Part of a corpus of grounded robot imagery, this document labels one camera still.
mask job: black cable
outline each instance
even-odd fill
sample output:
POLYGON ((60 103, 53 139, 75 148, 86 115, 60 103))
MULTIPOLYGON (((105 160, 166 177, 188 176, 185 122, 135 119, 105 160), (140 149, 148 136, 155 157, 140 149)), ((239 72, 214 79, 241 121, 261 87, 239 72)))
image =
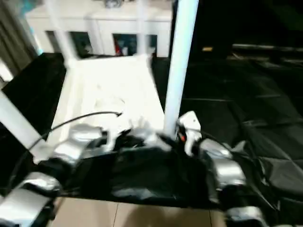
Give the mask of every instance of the black cable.
POLYGON ((74 122, 76 120, 79 120, 79 119, 82 119, 82 118, 85 118, 85 117, 89 117, 89 116, 93 116, 93 115, 99 115, 99 114, 116 114, 117 117, 119 117, 122 113, 118 113, 118 112, 113 112, 113 111, 99 111, 99 112, 93 112, 93 113, 89 113, 89 114, 85 114, 85 115, 81 115, 79 117, 75 117, 73 119, 70 119, 68 121, 65 121, 61 124, 58 124, 57 126, 49 129, 47 132, 45 132, 40 138, 38 138, 29 148, 28 148, 28 152, 26 151, 18 160, 18 162, 16 163, 13 171, 11 172, 11 175, 9 177, 9 182, 8 182, 8 185, 7 185, 7 188, 6 188, 6 195, 8 195, 8 193, 11 191, 12 189, 12 186, 13 186, 13 183, 14 183, 14 180, 15 178, 17 177, 17 174, 18 174, 18 171, 22 165, 22 163, 25 161, 25 159, 27 158, 27 156, 29 155, 29 151, 31 149, 33 149, 40 140, 42 140, 43 138, 45 138, 49 133, 53 132, 54 130, 68 124, 68 123, 71 123, 71 122, 74 122))

